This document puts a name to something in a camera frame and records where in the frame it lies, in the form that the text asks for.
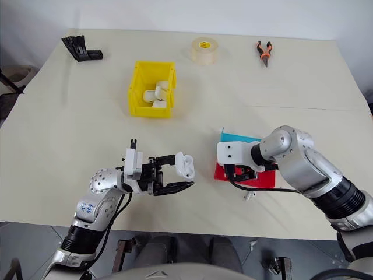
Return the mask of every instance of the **tape roll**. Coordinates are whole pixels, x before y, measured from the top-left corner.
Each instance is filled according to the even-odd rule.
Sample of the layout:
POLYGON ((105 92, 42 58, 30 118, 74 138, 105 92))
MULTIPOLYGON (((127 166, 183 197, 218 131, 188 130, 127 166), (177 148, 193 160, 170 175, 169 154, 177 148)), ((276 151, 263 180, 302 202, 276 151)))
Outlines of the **tape roll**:
POLYGON ((192 43, 192 60, 199 65, 214 64, 217 42, 208 37, 200 37, 192 43))

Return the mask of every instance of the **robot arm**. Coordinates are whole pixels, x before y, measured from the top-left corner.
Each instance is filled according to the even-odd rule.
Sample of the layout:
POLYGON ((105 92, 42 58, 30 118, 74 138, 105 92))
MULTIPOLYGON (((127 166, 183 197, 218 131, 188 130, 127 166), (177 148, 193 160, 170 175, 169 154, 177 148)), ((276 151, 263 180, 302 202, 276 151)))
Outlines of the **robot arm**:
POLYGON ((76 212, 65 237, 52 258, 43 279, 52 267, 68 267, 85 271, 93 265, 96 249, 111 227, 123 195, 148 193, 154 196, 175 194, 194 184, 193 158, 176 155, 151 157, 142 163, 142 152, 136 151, 136 140, 126 150, 125 164, 116 169, 101 169, 89 182, 87 194, 78 202, 76 212), (185 181, 163 186, 163 165, 175 166, 185 181))
POLYGON ((224 167, 246 165, 255 172, 275 163, 289 185, 324 212, 347 260, 373 257, 373 198, 314 150, 308 133, 281 126, 260 142, 220 142, 217 157, 224 167))

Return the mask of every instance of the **pliers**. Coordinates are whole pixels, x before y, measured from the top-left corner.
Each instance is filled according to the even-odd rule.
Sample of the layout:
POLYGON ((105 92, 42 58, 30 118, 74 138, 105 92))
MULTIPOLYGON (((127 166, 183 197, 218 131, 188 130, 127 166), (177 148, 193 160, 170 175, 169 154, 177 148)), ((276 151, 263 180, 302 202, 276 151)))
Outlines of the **pliers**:
POLYGON ((262 42, 258 41, 256 44, 256 49, 259 51, 260 58, 263 60, 264 65, 268 67, 268 59, 270 58, 270 52, 272 51, 272 44, 270 42, 267 43, 267 51, 264 50, 262 47, 262 42))

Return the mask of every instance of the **white wall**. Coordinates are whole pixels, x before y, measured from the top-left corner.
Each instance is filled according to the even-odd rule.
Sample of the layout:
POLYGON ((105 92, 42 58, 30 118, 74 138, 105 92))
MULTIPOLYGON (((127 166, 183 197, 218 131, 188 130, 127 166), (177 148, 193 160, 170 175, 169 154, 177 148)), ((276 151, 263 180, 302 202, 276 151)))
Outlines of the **white wall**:
POLYGON ((0 0, 1 64, 41 67, 69 27, 335 39, 373 88, 371 0, 0 0))

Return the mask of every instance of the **table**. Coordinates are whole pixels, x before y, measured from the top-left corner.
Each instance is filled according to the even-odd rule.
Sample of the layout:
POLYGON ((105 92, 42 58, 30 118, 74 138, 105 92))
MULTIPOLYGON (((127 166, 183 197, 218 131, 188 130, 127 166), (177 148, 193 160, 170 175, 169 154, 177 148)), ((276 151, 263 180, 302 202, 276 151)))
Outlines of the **table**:
MULTIPOLYGON (((208 35, 215 65, 198 66, 188 48, 204 34, 70 30, 84 34, 102 61, 73 60, 62 42, 20 96, 0 130, 0 219, 69 226, 76 203, 100 168, 121 165, 131 138, 144 159, 178 151, 195 161, 195 185, 177 195, 135 195, 114 229, 295 239, 335 239, 298 194, 244 192, 213 179, 216 144, 226 132, 265 137, 287 124, 361 189, 373 193, 373 122, 334 41, 271 40, 268 69, 257 37, 208 35), (175 61, 171 119, 131 117, 127 89, 136 60, 175 61)), ((176 179, 165 171, 165 181, 176 179)), ((278 187, 288 187, 278 176, 278 187)))

